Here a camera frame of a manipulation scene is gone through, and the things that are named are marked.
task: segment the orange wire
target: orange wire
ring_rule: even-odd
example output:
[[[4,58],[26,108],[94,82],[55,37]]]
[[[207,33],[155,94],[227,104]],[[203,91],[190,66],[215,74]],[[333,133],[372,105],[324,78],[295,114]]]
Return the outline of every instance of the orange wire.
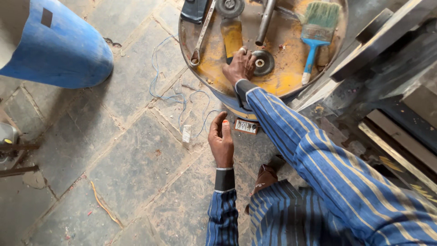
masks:
[[[93,181],[91,181],[91,185],[93,186],[93,191],[94,191],[94,196],[96,197],[97,202],[99,203],[100,207],[102,207],[108,214],[109,217],[111,217],[111,219],[115,222],[117,222],[117,224],[123,229],[123,226],[121,225],[120,221],[114,217],[112,217],[111,213],[108,211],[108,209],[106,209],[102,203],[99,201],[99,198],[97,198],[97,192],[96,192],[96,188],[94,187],[94,183]]]

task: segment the grinding disc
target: grinding disc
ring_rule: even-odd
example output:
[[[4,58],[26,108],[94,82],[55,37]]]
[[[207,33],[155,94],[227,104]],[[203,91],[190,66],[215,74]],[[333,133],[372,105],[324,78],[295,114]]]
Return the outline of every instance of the grinding disc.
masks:
[[[235,18],[243,12],[244,0],[217,0],[215,9],[224,18]]]
[[[274,69],[274,58],[272,54],[265,50],[256,50],[252,52],[252,56],[256,56],[255,60],[255,72],[256,77],[261,77],[269,74]]]

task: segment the blue wire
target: blue wire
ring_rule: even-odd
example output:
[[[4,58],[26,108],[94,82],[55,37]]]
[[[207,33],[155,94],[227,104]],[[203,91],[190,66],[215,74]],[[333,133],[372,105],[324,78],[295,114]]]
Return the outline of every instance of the blue wire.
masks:
[[[187,102],[188,102],[188,100],[190,100],[191,96],[194,95],[195,93],[198,93],[198,92],[203,92],[203,93],[205,93],[205,95],[208,97],[208,104],[206,105],[205,108],[203,108],[203,111],[202,111],[202,120],[203,120],[202,129],[200,129],[200,132],[199,132],[197,135],[195,135],[195,136],[190,136],[190,137],[198,137],[198,136],[202,133],[202,131],[203,131],[204,128],[205,128],[205,130],[206,130],[206,126],[205,126],[205,124],[206,124],[206,120],[208,119],[209,114],[212,113],[212,112],[214,112],[214,111],[220,112],[220,110],[217,110],[217,109],[211,110],[211,111],[209,111],[208,114],[206,115],[206,118],[204,118],[205,110],[208,108],[209,103],[211,102],[211,98],[209,97],[208,93],[206,93],[206,92],[203,91],[203,90],[196,90],[195,92],[191,93],[191,94],[188,96],[188,100],[185,99],[185,96],[184,96],[182,93],[177,93],[177,94],[174,94],[173,96],[170,96],[170,97],[160,96],[160,95],[158,95],[158,94],[156,93],[156,82],[157,82],[157,80],[158,80],[158,75],[159,75],[159,73],[160,73],[160,67],[159,67],[159,65],[158,65],[158,56],[157,56],[157,54],[156,54],[156,51],[158,50],[158,47],[161,46],[161,45],[162,45],[166,40],[168,40],[168,39],[170,39],[170,38],[174,38],[174,37],[176,37],[176,36],[178,36],[178,35],[179,35],[179,34],[176,34],[176,35],[170,35],[169,37],[167,37],[166,39],[164,39],[160,44],[158,44],[158,46],[155,47],[155,49],[153,50],[153,52],[152,52],[152,66],[153,66],[153,68],[154,68],[155,71],[156,71],[156,76],[153,78],[152,82],[150,83],[150,86],[149,86],[149,93],[150,93],[153,97],[155,97],[155,98],[161,98],[161,99],[164,99],[164,100],[168,100],[168,99],[169,99],[169,100],[175,101],[175,102],[177,102],[177,103],[182,103],[182,104],[184,105],[183,108],[182,108],[182,112],[179,114],[179,117],[178,117],[178,119],[177,119],[177,123],[178,123],[178,127],[179,127],[179,131],[180,131],[180,132],[183,132],[183,130],[182,130],[182,126],[180,125],[180,117],[182,116],[182,114],[184,113],[185,109],[187,108]],[[153,58],[155,58],[155,60],[156,60],[156,66],[155,66],[155,64],[153,63]]]

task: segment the stone tile floor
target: stone tile floor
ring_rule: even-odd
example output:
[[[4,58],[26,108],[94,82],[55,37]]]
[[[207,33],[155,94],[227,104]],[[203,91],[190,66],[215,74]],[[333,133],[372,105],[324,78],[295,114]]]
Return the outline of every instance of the stone tile floor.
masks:
[[[207,133],[182,143],[182,105],[149,94],[156,74],[153,48],[177,34],[183,0],[61,2],[122,44],[124,56],[112,48],[114,71],[94,88],[69,90],[0,77],[6,85],[0,91],[3,113],[24,139],[41,143],[25,165],[38,164],[46,182],[35,189],[21,176],[0,179],[0,245],[203,245],[215,180]],[[157,57],[160,95],[202,89],[211,98],[206,112],[222,109],[187,69],[177,38],[163,43]],[[182,125],[193,125],[192,134],[202,128],[207,100],[205,94],[194,95],[181,117]],[[244,207],[258,167],[277,150],[262,131],[233,132],[233,138],[240,242],[247,245]],[[291,167],[280,177],[296,186],[303,181]],[[122,227],[98,205],[91,182]]]

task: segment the brush bristles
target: brush bristles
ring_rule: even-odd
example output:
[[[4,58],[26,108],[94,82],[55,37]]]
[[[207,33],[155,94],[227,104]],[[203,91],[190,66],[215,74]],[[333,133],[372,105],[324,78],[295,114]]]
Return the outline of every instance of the brush bristles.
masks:
[[[312,2],[308,4],[304,24],[335,28],[341,6],[335,3]]]

